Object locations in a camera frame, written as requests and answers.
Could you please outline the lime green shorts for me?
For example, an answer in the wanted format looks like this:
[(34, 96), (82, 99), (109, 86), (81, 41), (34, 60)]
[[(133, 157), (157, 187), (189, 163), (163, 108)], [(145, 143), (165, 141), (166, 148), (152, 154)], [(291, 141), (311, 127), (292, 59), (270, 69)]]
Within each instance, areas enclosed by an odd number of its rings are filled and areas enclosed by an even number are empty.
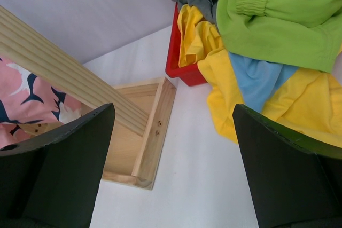
[(226, 49), (330, 73), (341, 50), (341, 0), (219, 0)]

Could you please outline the red plastic tray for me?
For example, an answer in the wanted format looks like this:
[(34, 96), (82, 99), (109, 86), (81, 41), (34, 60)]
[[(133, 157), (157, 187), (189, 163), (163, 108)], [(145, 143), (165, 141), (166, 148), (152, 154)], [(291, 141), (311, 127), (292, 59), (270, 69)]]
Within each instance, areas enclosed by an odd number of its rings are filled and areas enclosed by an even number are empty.
[(178, 15), (176, 3), (165, 72), (170, 78), (179, 78), (189, 87), (205, 84), (207, 81), (198, 68), (196, 57), (186, 52), (189, 44), (184, 41), (186, 40), (185, 26), (182, 20), (178, 21)]

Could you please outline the yellow shorts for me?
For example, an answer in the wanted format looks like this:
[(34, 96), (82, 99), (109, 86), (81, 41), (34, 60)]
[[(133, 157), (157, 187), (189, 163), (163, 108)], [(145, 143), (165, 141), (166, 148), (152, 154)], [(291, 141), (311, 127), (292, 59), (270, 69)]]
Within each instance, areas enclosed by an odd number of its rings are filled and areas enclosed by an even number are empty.
[[(232, 113), (244, 104), (234, 70), (216, 27), (201, 12), (183, 5), (178, 15), (185, 26), (188, 54), (211, 85), (207, 97), (218, 134), (237, 141)], [(325, 143), (341, 146), (341, 85), (331, 75), (299, 68), (267, 100), (262, 111), (267, 118)]]

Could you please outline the wooden clothes rack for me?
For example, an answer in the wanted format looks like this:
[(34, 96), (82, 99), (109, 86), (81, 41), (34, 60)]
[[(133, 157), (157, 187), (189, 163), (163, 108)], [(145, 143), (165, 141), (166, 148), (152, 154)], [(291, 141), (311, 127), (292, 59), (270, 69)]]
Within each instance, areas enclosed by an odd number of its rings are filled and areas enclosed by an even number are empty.
[(82, 103), (84, 113), (115, 107), (115, 125), (103, 178), (151, 190), (154, 186), (176, 88), (167, 78), (110, 86), (5, 8), (1, 55)]

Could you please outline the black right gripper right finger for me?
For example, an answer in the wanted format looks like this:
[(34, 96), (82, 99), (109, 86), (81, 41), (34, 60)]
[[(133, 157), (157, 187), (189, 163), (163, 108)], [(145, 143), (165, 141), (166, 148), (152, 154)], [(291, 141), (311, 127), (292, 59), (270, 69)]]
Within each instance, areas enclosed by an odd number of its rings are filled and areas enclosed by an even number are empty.
[(240, 153), (260, 227), (341, 227), (341, 148), (234, 108)]

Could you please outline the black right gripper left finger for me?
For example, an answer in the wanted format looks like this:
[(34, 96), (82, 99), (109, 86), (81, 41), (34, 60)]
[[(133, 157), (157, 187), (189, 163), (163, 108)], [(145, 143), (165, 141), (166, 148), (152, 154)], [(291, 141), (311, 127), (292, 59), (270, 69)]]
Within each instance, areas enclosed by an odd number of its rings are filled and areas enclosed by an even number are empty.
[(105, 104), (1, 149), (1, 227), (89, 227), (112, 136)]

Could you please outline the pink shark print shorts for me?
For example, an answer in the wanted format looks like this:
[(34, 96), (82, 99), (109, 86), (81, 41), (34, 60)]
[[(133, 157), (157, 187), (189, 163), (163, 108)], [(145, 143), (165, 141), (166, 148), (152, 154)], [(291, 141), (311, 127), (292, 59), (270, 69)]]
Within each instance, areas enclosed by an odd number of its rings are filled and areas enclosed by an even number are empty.
[(1, 148), (30, 138), (21, 124), (65, 124), (80, 116), (78, 100), (1, 57)]

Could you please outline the light blue shorts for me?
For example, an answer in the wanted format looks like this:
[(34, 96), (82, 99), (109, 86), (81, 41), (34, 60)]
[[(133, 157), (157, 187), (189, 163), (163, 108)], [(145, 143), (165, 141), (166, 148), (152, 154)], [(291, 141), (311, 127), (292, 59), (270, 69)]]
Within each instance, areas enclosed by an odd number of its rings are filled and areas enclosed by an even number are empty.
[(298, 67), (256, 60), (235, 53), (228, 57), (244, 104), (261, 112), (265, 103), (298, 70)]

